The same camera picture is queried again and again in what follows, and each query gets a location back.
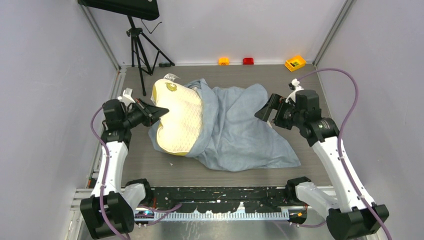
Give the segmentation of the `cream pillow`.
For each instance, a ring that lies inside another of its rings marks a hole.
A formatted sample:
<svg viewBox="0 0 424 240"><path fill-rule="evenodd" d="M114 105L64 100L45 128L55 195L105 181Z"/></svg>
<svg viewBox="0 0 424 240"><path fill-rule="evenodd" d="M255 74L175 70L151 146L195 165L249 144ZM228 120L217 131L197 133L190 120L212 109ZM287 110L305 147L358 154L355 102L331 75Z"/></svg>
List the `cream pillow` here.
<svg viewBox="0 0 424 240"><path fill-rule="evenodd" d="M203 101L197 88L175 82L173 73L157 80L152 87L151 101L155 107L168 109L148 134L153 147L174 156L187 156L203 128Z"/></svg>

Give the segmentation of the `blue pillowcase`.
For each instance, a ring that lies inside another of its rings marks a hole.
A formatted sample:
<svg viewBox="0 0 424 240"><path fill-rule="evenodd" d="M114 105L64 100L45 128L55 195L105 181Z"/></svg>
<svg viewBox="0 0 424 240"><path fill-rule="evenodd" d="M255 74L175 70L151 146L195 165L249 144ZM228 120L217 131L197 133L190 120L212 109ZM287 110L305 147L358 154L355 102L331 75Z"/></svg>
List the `blue pillowcase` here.
<svg viewBox="0 0 424 240"><path fill-rule="evenodd" d="M211 88L199 79L183 86L196 87L203 103L201 133L183 157L194 158L212 170L230 172L300 166L289 142L269 122L255 117L268 100L262 85Z"/></svg>

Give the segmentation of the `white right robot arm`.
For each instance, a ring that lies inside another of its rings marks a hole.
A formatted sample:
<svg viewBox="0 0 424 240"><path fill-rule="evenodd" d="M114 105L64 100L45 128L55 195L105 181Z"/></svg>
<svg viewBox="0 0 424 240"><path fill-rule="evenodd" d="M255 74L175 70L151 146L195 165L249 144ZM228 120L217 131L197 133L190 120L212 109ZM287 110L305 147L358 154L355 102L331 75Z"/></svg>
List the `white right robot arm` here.
<svg viewBox="0 0 424 240"><path fill-rule="evenodd" d="M322 162L335 196L323 192L307 177L287 181L285 198L291 205L305 203L325 219L335 240L351 240L375 234L389 217L384 204L376 204L362 185L346 154L336 123L322 117L319 95L314 90L295 90L289 97L273 93L255 117L280 128L299 129L300 135Z"/></svg>

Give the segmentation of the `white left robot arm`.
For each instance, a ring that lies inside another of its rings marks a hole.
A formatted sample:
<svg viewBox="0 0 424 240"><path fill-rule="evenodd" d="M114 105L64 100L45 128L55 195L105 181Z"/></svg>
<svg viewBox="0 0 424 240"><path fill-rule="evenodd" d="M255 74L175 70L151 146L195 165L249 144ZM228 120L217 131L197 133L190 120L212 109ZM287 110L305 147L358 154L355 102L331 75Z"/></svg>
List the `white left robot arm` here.
<svg viewBox="0 0 424 240"><path fill-rule="evenodd" d="M93 239L116 236L128 240L135 225L135 209L138 205L148 207L153 202L146 179L130 181L121 190L123 168L131 130L138 125L151 127L168 112L167 108L147 104L139 98L128 103L111 99L97 110L105 117L102 134L92 131L101 144L100 171L90 197L82 199L79 206Z"/></svg>

